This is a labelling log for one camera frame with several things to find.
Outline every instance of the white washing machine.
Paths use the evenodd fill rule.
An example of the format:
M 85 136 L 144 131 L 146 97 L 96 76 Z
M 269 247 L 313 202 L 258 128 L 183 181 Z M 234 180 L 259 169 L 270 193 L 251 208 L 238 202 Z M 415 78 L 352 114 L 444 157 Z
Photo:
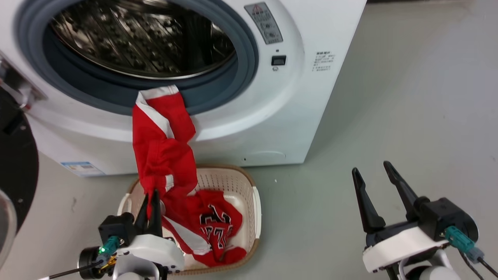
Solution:
M 24 97 L 38 149 L 81 176 L 136 172 L 137 93 L 171 84 L 196 126 L 198 163 L 302 163 L 364 5 L 5 1 L 2 65 L 28 84 L 3 75 L 2 86 Z

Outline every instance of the plastic basket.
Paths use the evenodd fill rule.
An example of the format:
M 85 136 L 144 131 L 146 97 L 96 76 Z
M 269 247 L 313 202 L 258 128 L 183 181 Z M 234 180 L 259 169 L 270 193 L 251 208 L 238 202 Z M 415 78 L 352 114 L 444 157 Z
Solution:
M 247 251 L 245 258 L 237 263 L 209 268 L 197 262 L 191 255 L 185 255 L 185 270 L 175 274 L 196 275 L 213 273 L 238 268 L 247 263 L 254 255 L 259 244 L 261 233 L 261 202 L 259 193 L 251 176 L 242 168 L 230 165 L 198 165 L 198 184 L 192 193 L 201 189 L 221 190 L 225 199 L 230 202 L 243 216 L 239 232 L 229 241 L 229 246 L 238 246 Z M 121 200 L 118 215 L 130 212 L 134 216 L 140 210 L 145 195 L 140 181 L 137 180 Z M 164 237 L 173 237 L 171 232 L 162 229 Z

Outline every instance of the fabric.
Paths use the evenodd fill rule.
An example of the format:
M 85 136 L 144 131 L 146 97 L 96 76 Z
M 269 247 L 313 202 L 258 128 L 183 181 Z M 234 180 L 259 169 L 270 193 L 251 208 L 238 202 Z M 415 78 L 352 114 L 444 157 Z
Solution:
M 201 190 L 188 196 L 197 185 L 195 159 L 187 144 L 195 127 L 178 89 L 168 86 L 139 92 L 132 122 L 140 183 L 149 198 L 158 190 L 166 208 L 163 226 L 180 248 L 209 267 L 244 258 L 244 249 L 227 248 L 243 218 L 223 192 Z

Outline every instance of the black wire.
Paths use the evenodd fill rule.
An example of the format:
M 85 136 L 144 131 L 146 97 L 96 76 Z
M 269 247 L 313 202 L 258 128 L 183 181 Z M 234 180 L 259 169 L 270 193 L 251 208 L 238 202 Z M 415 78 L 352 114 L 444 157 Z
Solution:
M 464 259 L 465 264 L 474 272 L 477 277 L 479 277 L 480 280 L 484 280 L 484 278 L 479 274 L 479 272 L 475 269 L 475 267 L 472 266 L 472 264 L 469 262 L 467 257 L 465 257 L 464 253 L 460 250 L 458 250 L 458 253 L 462 256 L 462 259 Z
M 103 262 L 103 260 L 100 260 L 100 261 L 98 261 L 96 263 L 92 263 L 92 264 L 89 264 L 87 266 L 80 267 L 78 269 L 73 269 L 73 270 L 69 270 L 69 271 L 66 271 L 66 272 L 61 272 L 61 273 L 57 273 L 57 274 L 51 275 L 48 278 L 49 279 L 55 279 L 55 278 L 58 278 L 58 277 L 66 276 L 66 275 L 73 274 L 73 273 L 76 273 L 76 272 L 80 272 L 80 271 L 83 271 L 83 270 L 91 269 L 93 267 L 98 266 L 102 262 Z
M 496 270 L 494 270 L 488 263 L 486 263 L 483 258 L 479 257 L 477 260 L 485 267 L 487 268 L 496 278 L 498 278 L 498 273 Z

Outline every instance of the teal connector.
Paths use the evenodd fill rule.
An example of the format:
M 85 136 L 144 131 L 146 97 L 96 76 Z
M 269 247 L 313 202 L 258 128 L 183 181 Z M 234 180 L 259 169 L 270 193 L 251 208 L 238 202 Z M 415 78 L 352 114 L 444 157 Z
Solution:
M 107 264 L 111 259 L 111 256 L 118 250 L 120 246 L 120 239 L 117 236 L 111 236 L 107 239 L 106 243 L 100 247 L 99 255 L 97 256 L 96 262 L 102 261 L 97 268 L 101 268 Z
M 455 226 L 446 228 L 444 238 L 453 247 L 464 253 L 472 263 L 477 264 L 479 262 L 478 258 L 484 258 L 483 251 L 476 247 L 476 243 Z
M 467 253 L 476 245 L 474 241 L 470 240 L 469 237 L 467 237 L 455 226 L 446 228 L 446 230 L 444 231 L 444 235 L 444 238 L 448 240 L 453 247 L 457 248 L 463 253 Z
M 112 255 L 118 250 L 120 246 L 120 239 L 117 236 L 111 236 L 107 242 L 100 248 L 99 254 L 106 253 Z

